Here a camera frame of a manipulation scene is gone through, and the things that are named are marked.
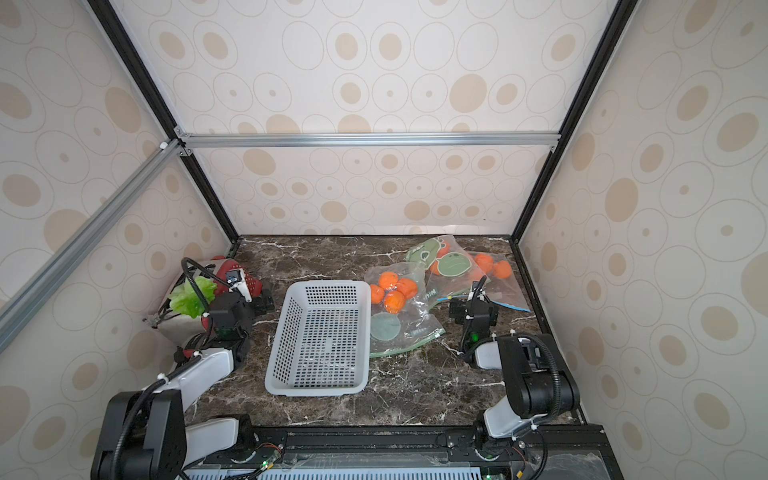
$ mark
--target black cable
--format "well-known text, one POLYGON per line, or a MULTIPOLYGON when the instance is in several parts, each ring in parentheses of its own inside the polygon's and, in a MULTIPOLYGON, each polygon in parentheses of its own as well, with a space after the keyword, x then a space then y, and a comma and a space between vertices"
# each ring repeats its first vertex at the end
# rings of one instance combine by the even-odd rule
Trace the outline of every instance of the black cable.
MULTIPOLYGON (((203 335, 205 335, 205 333, 198 333, 197 335, 192 336, 192 338, 187 341, 187 345, 185 345, 183 348, 177 347, 177 349, 181 348, 182 350, 200 350, 200 348, 197 348, 197 341, 200 340, 203 335)), ((177 362, 173 372, 180 369, 182 366, 187 365, 189 362, 190 359, 185 359, 183 362, 177 362)))
MULTIPOLYGON (((478 280, 478 284, 474 287, 472 287, 472 299, 467 302, 467 314, 470 312, 473 312, 472 306, 475 304, 475 299, 478 298, 482 294, 482 286, 485 284, 485 281, 488 279, 487 276, 483 275, 480 280, 478 280)), ((467 340, 467 335, 469 335, 469 328, 472 325, 472 319, 464 319, 464 328, 462 329, 462 339, 461 343, 459 343, 459 348, 462 348, 467 340)), ((472 362, 472 353, 477 349, 478 346, 481 344, 475 344, 472 347, 470 347, 470 352, 464 353, 461 357, 464 359, 465 362, 471 363, 472 362)))
POLYGON ((462 359, 464 359, 464 361, 467 363, 472 363, 472 355, 480 347, 480 345, 485 345, 486 343, 495 342, 496 340, 504 338, 506 336, 509 336, 509 335, 486 336, 484 339, 480 339, 475 345, 469 347, 469 349, 462 354, 462 359))
POLYGON ((134 405, 131 407, 131 410, 128 412, 128 415, 125 417, 125 420, 123 421, 123 429, 120 432, 120 436, 118 437, 118 442, 114 445, 114 453, 112 454, 112 465, 110 465, 109 468, 109 479, 110 480, 118 480, 118 469, 120 468, 120 457, 123 455, 123 448, 125 447, 125 441, 127 440, 128 436, 131 434, 131 430, 134 427, 134 423, 136 422, 136 417, 138 416, 138 413, 141 411, 141 408, 144 406, 144 403, 149 399, 149 396, 152 395, 152 392, 160 388, 161 386, 165 385, 165 379, 157 380, 152 385, 148 386, 144 391, 139 395, 139 398, 136 400, 134 405))
POLYGON ((549 408, 547 416, 545 416, 541 421, 537 422, 537 424, 551 422, 558 417, 561 408, 561 385, 560 373, 558 372, 558 363, 554 360, 554 355, 552 355, 552 352, 550 351, 549 347, 547 347, 547 344, 544 343, 544 341, 538 338, 536 335, 518 333, 517 336, 531 340, 531 342, 534 343, 539 350, 541 350, 541 354, 547 361, 549 373, 552 377, 552 404, 549 408))
POLYGON ((184 276, 187 278, 187 282, 190 283, 190 286, 192 287, 192 290, 194 290, 195 295, 197 295, 197 298, 200 300, 200 303, 203 304, 204 311, 208 310, 208 299, 205 298, 205 295, 203 295, 203 292, 200 290, 200 287, 197 285, 197 283, 194 281, 194 277, 192 277, 192 270, 190 269, 189 263, 194 262, 194 260, 184 257, 181 259, 181 271, 184 272, 184 276))
POLYGON ((541 477, 541 473, 544 472, 544 467, 547 466, 547 457, 549 456, 547 442, 544 440, 544 435, 542 435, 538 430, 534 430, 534 432, 538 433, 538 436, 541 439, 541 461, 538 463, 536 472, 528 480, 537 480, 539 477, 541 477))
POLYGON ((181 259, 181 268, 184 268, 184 265, 189 264, 195 268, 197 268, 200 271, 200 275, 210 278, 211 280, 216 280, 218 283, 221 283, 224 285, 227 289, 231 287, 229 283, 227 283, 226 280, 222 280, 221 277, 216 275, 215 273, 208 270, 206 267, 200 265, 198 262, 192 260, 190 257, 184 257, 181 259))
MULTIPOLYGON (((200 265, 198 262, 192 260, 189 257, 184 257, 181 259, 181 269, 184 272, 184 276, 187 278, 187 281, 190 283, 190 286, 192 286, 192 290, 194 290, 195 294, 197 295, 197 298, 200 299, 200 303, 203 304, 204 313, 208 311, 208 308, 210 307, 208 303, 208 299, 205 298, 205 295, 203 295, 203 292, 200 290, 200 287, 197 285, 197 283, 194 281, 194 278, 192 277, 192 270, 190 269, 190 265, 194 266, 200 271, 200 275, 211 278, 212 280, 216 280, 218 283, 221 283, 224 285, 227 289, 230 288, 230 284, 226 281, 219 278, 216 274, 208 270, 206 267, 200 265)), ((208 327, 205 329, 205 338, 203 340, 203 344, 201 348, 205 347, 208 342, 210 341, 210 335, 214 331, 214 321, 210 318, 208 318, 208 327)))
POLYGON ((120 468, 120 457, 123 455, 123 449, 125 448, 125 442, 128 439, 128 437, 131 435, 131 430, 134 427, 134 423, 136 422, 136 418, 138 417, 139 412, 144 407, 144 404, 149 400, 150 395, 152 393, 159 389, 161 386, 165 385, 166 382, 170 382, 172 379, 178 377, 181 375, 181 373, 185 372, 187 369, 189 369, 192 365, 199 362, 200 359, 202 359, 202 356, 194 356, 192 359, 190 359, 189 362, 182 365, 182 367, 175 369, 173 372, 169 373, 166 379, 159 379, 152 385, 148 386, 144 391, 139 395, 139 398, 136 399, 136 402, 134 402, 133 406, 131 407, 131 410, 128 412, 128 414, 125 416, 125 420, 123 420, 123 429, 120 431, 120 436, 118 437, 117 443, 114 444, 114 453, 112 454, 112 464, 109 468, 109 479, 110 480, 118 480, 118 469, 120 468))

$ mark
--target patterned wall panel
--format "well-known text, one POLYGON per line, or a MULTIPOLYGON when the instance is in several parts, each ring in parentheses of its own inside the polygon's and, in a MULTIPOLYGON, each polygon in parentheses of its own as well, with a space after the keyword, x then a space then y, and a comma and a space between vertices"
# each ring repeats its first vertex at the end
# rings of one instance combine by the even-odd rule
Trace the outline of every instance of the patterned wall panel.
POLYGON ((0 6, 0 307, 164 135, 70 0, 0 6))
POLYGON ((0 355, 0 478, 89 478, 117 392, 172 367, 174 346, 142 319, 181 257, 229 243, 172 161, 0 355))
POLYGON ((768 2, 653 0, 523 241, 629 479, 764 478, 768 2))
POLYGON ((509 234, 546 146, 197 150, 240 233, 509 234))
POLYGON ((195 133, 557 130, 615 0, 120 0, 195 133))

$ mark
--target green lettuce leaf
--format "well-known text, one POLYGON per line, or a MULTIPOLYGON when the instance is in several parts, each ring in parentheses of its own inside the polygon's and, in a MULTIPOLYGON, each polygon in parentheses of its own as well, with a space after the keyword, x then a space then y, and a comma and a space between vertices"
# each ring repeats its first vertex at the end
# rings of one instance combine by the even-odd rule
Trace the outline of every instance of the green lettuce leaf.
MULTIPOLYGON (((195 283, 200 287, 203 296, 210 303, 214 299, 216 284, 213 280, 207 279, 204 276, 196 277, 195 283)), ((189 280, 185 280, 184 283, 174 288, 168 298, 170 298, 170 309, 175 313, 197 318, 205 312, 205 308, 200 299, 197 298, 197 294, 192 290, 189 280)))

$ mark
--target black mounting rail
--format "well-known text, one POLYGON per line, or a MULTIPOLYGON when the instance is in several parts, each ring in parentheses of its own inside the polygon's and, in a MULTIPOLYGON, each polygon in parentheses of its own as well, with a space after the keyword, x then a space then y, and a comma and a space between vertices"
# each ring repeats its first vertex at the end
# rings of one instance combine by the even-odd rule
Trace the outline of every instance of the black mounting rail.
MULTIPOLYGON (((250 423, 244 415, 240 424, 250 423)), ((607 436, 600 425, 543 425, 540 430, 550 453, 556 452, 595 452, 602 458, 606 469, 614 480, 623 480, 616 457, 608 443, 607 436)), ((406 426, 275 426, 253 427, 253 434, 258 443, 269 442, 283 451, 283 457, 276 464, 290 467, 300 465, 307 459, 323 455, 331 466, 338 455, 367 458, 366 462, 374 465, 377 456, 395 454, 419 454, 429 458, 433 464, 438 462, 446 467, 473 466, 490 469, 490 472, 507 471, 510 462, 522 462, 521 453, 530 457, 541 449, 541 438, 530 434, 521 439, 521 447, 511 439, 492 439, 481 453, 498 456, 493 460, 483 460, 475 452, 475 428, 471 425, 406 425, 406 426)), ((222 468, 259 468, 271 449, 258 449, 257 454, 247 462, 232 462, 232 455, 227 450, 208 455, 199 466, 220 465, 222 468)))
POLYGON ((621 35, 624 33, 624 28, 627 26, 634 7, 637 4, 637 0, 619 0, 614 8, 611 18, 608 20, 608 24, 605 27, 603 36, 600 38, 597 48, 594 51, 592 60, 589 62, 587 72, 584 74, 584 78, 581 79, 581 84, 576 90, 571 107, 568 109, 563 124, 560 127, 560 140, 558 146, 547 156, 547 160, 544 162, 544 166, 541 168, 541 173, 536 179, 536 183, 531 190, 531 194, 528 196, 528 200, 525 202, 523 212, 518 220, 515 230, 512 232, 512 240, 517 243, 523 237, 525 229, 531 222, 536 207, 539 201, 544 196, 544 192, 547 190, 552 174, 557 169, 560 160, 565 153, 565 148, 571 141, 571 137, 576 131, 581 116, 584 114, 584 110, 587 108, 587 104, 592 98, 594 90, 597 88, 600 78, 605 72, 605 68, 608 66, 608 62, 611 60, 611 55, 614 53, 616 45, 621 39, 621 35))

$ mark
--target green sticker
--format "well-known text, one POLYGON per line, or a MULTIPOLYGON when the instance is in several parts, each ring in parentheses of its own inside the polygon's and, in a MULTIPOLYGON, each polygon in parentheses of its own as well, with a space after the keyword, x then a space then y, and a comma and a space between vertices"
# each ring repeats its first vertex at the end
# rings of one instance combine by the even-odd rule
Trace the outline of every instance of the green sticker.
POLYGON ((437 271, 443 276, 459 276, 472 268, 471 260, 459 252, 446 253, 437 261, 437 271))
POLYGON ((406 262, 418 262, 426 265, 429 268, 432 262, 437 258, 437 253, 440 250, 440 242, 436 238, 430 238, 427 241, 421 242, 406 253, 406 262))
POLYGON ((400 326, 397 315, 377 313, 371 317, 371 336, 381 342, 388 342, 400 334, 400 326))

